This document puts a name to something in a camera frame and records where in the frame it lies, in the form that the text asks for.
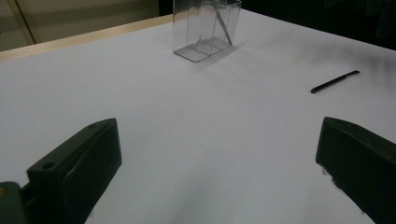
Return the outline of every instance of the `table surface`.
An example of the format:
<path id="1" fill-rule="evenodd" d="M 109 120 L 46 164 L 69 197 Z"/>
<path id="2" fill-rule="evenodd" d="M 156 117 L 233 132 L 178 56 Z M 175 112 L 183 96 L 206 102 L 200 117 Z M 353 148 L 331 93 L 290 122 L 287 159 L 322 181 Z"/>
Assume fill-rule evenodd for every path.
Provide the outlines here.
<path id="1" fill-rule="evenodd" d="M 1 62 L 0 181 L 116 118 L 123 165 L 87 223 L 373 223 L 315 155 L 324 117 L 396 142 L 395 62 L 245 10 L 234 47 L 200 63 L 172 53 L 172 23 Z"/>

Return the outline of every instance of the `pen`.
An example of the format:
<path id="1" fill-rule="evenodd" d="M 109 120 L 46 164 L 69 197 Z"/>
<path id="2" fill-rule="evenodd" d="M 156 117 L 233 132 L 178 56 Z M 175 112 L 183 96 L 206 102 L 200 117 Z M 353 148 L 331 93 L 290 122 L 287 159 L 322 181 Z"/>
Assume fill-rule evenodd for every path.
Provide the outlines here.
<path id="1" fill-rule="evenodd" d="M 321 90 L 323 90 L 326 87 L 329 87 L 329 86 L 331 86 L 331 85 L 333 85 L 333 84 L 335 84 L 335 83 L 337 83 L 339 81 L 342 81 L 342 80 L 346 79 L 347 77 L 350 77 L 350 76 L 358 74 L 358 73 L 360 73 L 360 71 L 357 71 L 357 70 L 355 70 L 353 72 L 350 72 L 350 73 L 346 73 L 345 75 L 342 75 L 342 76 L 337 77 L 337 78 L 335 78 L 333 80 L 330 80 L 330 81 L 328 81 L 328 82 L 326 82 L 324 84 L 321 84 L 320 86 L 315 87 L 314 89 L 311 90 L 311 93 L 315 93 L 317 91 L 321 91 Z"/>

